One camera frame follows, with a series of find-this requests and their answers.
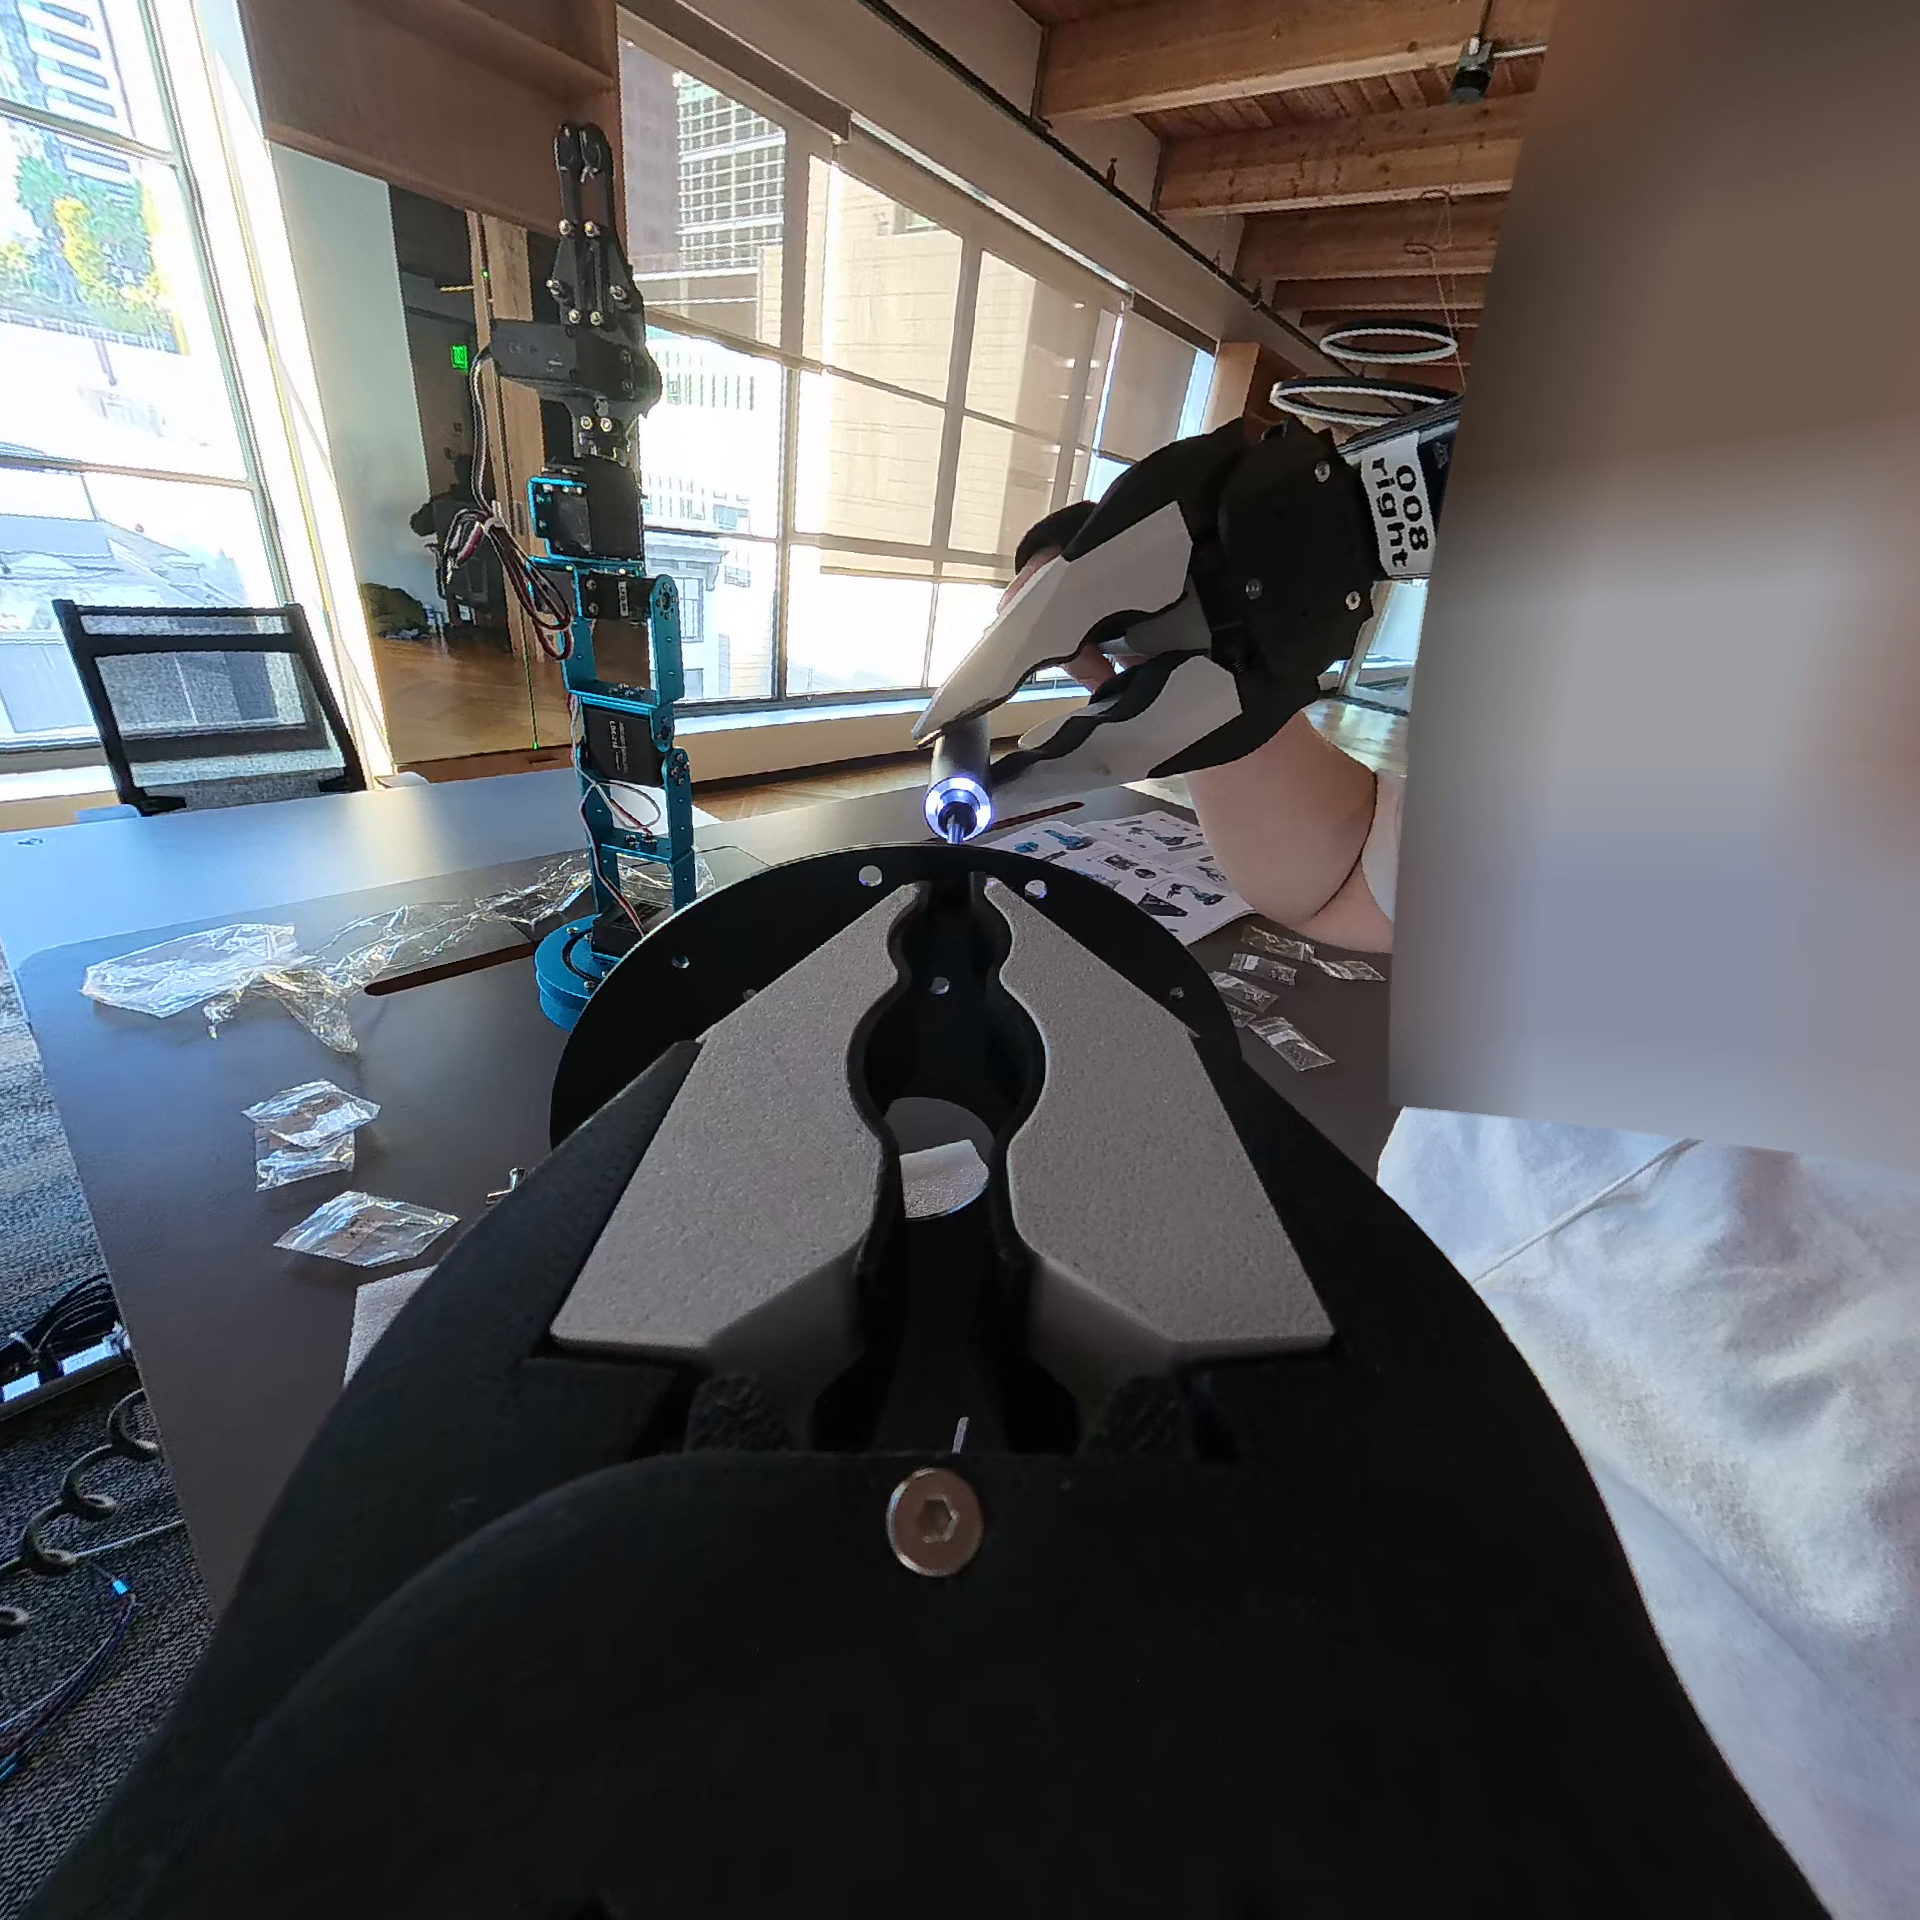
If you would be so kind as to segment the black round metal plate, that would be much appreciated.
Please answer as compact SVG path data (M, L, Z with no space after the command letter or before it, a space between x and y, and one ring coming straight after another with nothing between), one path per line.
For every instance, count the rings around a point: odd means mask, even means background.
M903 931L907 986L853 1050L866 1098L900 1155L954 1155L993 1170L1039 1096L1037 1030L998 989L1003 931L971 921L1001 880L1097 961L1181 1021L1238 1138L1270 1098L1205 970L1115 893L1035 858L966 849L861 849L759 871L663 921L621 958L572 1027L549 1107L559 1149L674 1046L700 1040L780 975L907 882L927 889Z

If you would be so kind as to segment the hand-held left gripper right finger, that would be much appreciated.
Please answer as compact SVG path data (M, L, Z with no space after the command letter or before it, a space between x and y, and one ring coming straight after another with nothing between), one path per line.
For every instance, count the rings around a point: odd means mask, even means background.
M1046 1369L1180 1369L1323 1349L1333 1323L1219 1103L1193 1033L987 880L998 984L1042 1080L1003 1152Z

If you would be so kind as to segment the white foam sheet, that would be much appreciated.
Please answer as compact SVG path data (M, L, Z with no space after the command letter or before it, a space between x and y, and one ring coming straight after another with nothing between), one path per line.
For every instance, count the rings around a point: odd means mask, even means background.
M399 1313L419 1297L436 1266L417 1266L397 1275L377 1278L359 1287L353 1298L353 1327L342 1363L342 1386L367 1361L377 1343L393 1329Z

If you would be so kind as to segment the printed instruction sheet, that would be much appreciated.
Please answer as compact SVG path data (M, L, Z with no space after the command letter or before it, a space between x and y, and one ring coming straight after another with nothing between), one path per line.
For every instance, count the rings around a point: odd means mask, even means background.
M1044 814L993 835L990 847L1099 882L1186 946L1254 912L1230 888L1197 826L1163 809L1110 821Z

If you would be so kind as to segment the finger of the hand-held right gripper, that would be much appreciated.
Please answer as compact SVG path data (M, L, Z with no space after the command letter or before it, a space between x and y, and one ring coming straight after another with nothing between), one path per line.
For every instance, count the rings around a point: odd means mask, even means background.
M1294 715L1294 677L1203 655L1117 673L1037 744L993 765L993 786L1110 786L1244 760Z
M1110 483L1085 523L1031 573L934 688L914 741L1007 701L1044 666L1089 643L1124 641L1141 655L1210 650L1236 626L1219 503L1253 451L1242 422L1173 442Z

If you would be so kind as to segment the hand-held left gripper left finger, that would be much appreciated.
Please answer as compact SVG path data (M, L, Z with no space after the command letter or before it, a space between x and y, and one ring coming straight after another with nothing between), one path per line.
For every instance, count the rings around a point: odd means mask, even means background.
M857 1032L897 992L897 888L700 1046L550 1338L710 1369L846 1369L890 1152L857 1107Z

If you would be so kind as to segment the person's white shirt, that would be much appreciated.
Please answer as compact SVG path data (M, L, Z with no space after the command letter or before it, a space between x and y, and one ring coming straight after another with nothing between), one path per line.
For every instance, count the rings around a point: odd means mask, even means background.
M1405 1109L1378 1183L1543 1383L1820 1902L1915 1915L1915 1176Z

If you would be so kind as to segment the person's right forearm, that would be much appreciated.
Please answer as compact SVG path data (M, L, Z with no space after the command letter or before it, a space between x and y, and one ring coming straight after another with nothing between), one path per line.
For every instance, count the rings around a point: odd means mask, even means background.
M1346 754L1297 711L1261 749L1186 784L1215 864L1261 920L1311 943L1391 951L1403 775Z

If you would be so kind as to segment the black mesh office chair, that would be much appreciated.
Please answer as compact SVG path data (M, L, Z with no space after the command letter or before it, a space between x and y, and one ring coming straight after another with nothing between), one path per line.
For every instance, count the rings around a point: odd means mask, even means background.
M367 790L302 609L53 611L137 816Z

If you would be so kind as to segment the cluster of tiny screw bags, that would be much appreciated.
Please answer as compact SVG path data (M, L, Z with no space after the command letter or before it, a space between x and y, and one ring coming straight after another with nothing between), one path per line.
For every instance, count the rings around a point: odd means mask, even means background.
M1322 951L1311 943L1246 925L1236 929L1231 951L1210 981L1236 1030L1297 1073L1333 1066L1333 1055L1319 1048L1289 1016L1292 1000L1308 981L1323 986L1385 986L1385 965L1346 951Z

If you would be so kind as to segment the black electric screwdriver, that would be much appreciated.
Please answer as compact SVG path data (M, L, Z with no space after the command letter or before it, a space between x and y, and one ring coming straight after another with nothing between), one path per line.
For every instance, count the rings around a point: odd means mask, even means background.
M931 835L954 849L966 849L995 829L993 723L985 714L938 735L924 816Z

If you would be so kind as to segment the crumpled clear plastic wrap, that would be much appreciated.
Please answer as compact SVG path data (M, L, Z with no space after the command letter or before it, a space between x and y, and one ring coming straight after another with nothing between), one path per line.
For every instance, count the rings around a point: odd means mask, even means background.
M286 925L230 925L86 968L79 992L119 1014L197 1016L217 1039L244 1003L275 1002L337 1055L357 1055L341 981Z
M355 994L388 977L486 962L530 946L587 882L586 856L549 856L479 897L385 905L333 934L315 968L332 990Z

